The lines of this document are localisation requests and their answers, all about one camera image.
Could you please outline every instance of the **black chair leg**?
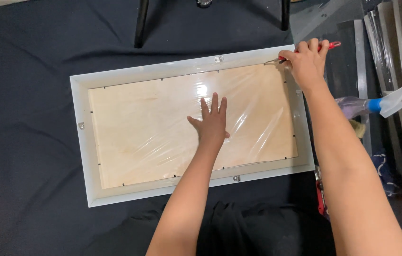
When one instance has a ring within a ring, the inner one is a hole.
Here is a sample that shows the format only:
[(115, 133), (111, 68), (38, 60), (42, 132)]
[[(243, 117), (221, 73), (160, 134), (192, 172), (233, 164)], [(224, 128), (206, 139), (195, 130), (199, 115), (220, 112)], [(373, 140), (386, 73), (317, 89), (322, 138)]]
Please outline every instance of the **black chair leg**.
[(281, 30), (289, 29), (289, 5), (290, 0), (281, 0)]
[(138, 8), (138, 19), (136, 21), (135, 48), (141, 48), (143, 46), (144, 25), (146, 24), (148, 6), (149, 0), (140, 0), (140, 7)]

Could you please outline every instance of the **wooden board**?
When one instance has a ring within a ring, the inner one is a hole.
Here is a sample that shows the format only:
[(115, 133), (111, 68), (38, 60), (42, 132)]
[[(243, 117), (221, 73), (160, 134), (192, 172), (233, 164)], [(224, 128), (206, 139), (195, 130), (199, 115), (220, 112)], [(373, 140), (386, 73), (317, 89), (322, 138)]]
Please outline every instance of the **wooden board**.
[(187, 116), (228, 98), (214, 169), (297, 157), (284, 72), (254, 65), (89, 89), (102, 189), (181, 176), (198, 146)]

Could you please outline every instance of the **red scissors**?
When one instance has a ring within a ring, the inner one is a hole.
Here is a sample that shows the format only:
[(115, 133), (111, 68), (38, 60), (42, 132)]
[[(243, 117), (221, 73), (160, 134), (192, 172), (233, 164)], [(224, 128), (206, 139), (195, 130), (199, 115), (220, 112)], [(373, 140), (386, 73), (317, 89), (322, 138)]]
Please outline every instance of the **red scissors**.
[[(341, 45), (341, 42), (339, 42), (339, 41), (331, 42), (329, 44), (329, 49), (339, 47), (340, 45)], [(318, 52), (321, 50), (321, 48), (322, 48), (322, 46), (318, 46)], [(282, 56), (278, 56), (278, 59), (275, 59), (275, 60), (272, 60), (272, 61), (276, 61), (276, 60), (279, 60), (280, 64), (282, 64), (282, 63), (284, 63), (286, 61), (286, 59), (284, 57), (282, 57)]]

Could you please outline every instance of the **forearm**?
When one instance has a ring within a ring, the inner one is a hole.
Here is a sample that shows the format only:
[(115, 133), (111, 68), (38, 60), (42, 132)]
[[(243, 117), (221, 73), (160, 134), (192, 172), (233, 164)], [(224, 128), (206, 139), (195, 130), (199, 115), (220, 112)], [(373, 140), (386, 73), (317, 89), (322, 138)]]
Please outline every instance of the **forearm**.
[(336, 244), (349, 255), (401, 255), (402, 230), (369, 155), (327, 85), (317, 88), (306, 99)]
[(166, 204), (149, 245), (148, 256), (195, 255), (210, 175), (218, 150), (209, 142), (200, 142), (193, 160)]

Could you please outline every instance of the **black cloth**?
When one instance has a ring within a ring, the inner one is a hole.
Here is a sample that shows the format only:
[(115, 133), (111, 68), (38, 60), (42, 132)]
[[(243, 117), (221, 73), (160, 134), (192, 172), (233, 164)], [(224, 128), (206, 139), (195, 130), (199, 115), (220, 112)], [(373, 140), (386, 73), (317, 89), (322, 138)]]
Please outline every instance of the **black cloth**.
[[(145, 255), (163, 209), (125, 219), (99, 236), (83, 256)], [(335, 255), (331, 225), (319, 212), (295, 205), (207, 208), (197, 243), (198, 256)]]
[[(142, 199), (87, 207), (70, 75), (292, 44), (274, 0), (151, 0), (142, 49), (138, 0), (38, 0), (0, 7), (0, 255), (77, 255)], [(208, 201), (300, 201), (312, 173), (215, 187)]]

